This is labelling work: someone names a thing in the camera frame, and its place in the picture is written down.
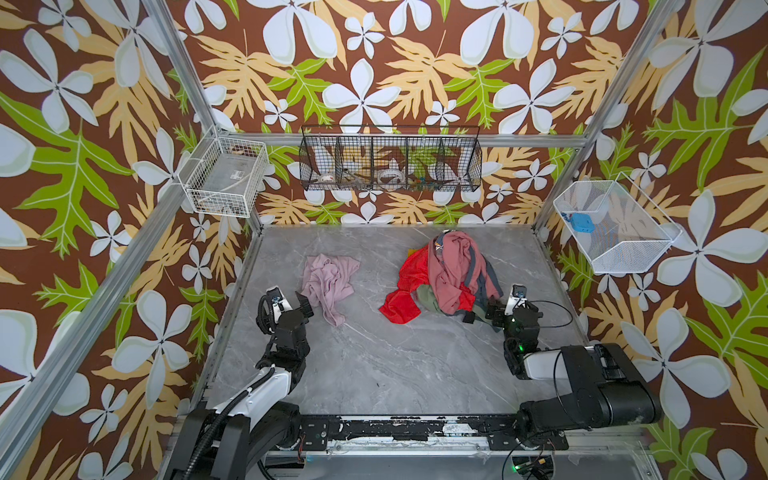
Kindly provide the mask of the light pink ribbed cloth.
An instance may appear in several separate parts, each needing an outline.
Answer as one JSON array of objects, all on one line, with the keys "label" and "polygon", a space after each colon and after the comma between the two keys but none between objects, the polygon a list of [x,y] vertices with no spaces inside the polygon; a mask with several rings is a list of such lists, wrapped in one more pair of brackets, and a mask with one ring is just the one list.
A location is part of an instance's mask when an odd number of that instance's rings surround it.
[{"label": "light pink ribbed cloth", "polygon": [[333,327],[339,327],[346,321],[337,305],[354,293],[351,277],[359,268],[360,262],[349,256],[319,254],[307,258],[301,294],[312,307],[322,309],[323,318]]}]

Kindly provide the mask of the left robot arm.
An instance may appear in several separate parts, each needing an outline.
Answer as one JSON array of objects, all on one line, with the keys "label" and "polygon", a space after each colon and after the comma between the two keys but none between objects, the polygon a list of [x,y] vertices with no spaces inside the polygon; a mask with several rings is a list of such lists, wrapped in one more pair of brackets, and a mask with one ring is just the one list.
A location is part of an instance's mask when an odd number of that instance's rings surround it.
[{"label": "left robot arm", "polygon": [[261,296],[256,324],[269,340],[254,378],[229,399],[186,415],[162,479],[245,479],[254,468],[271,479],[265,455],[301,443],[300,409],[285,398],[306,369],[314,312],[307,296],[296,298],[293,308],[278,287]]}]

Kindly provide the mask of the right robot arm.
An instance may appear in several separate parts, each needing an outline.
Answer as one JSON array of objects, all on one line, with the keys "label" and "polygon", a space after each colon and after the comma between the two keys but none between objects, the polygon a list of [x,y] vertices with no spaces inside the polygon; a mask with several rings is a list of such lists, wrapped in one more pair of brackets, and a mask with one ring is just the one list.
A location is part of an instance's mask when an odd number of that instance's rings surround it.
[{"label": "right robot arm", "polygon": [[503,333],[503,354],[510,373],[519,380],[548,382],[549,399],[520,404],[511,419],[486,420],[478,426],[494,448],[515,440],[525,448],[568,447],[567,431],[648,425],[663,417],[661,401],[648,382],[615,343],[539,346],[544,330],[565,328],[575,320],[544,325],[540,302],[514,297],[497,300],[485,310],[461,315],[467,324],[482,321]]}]

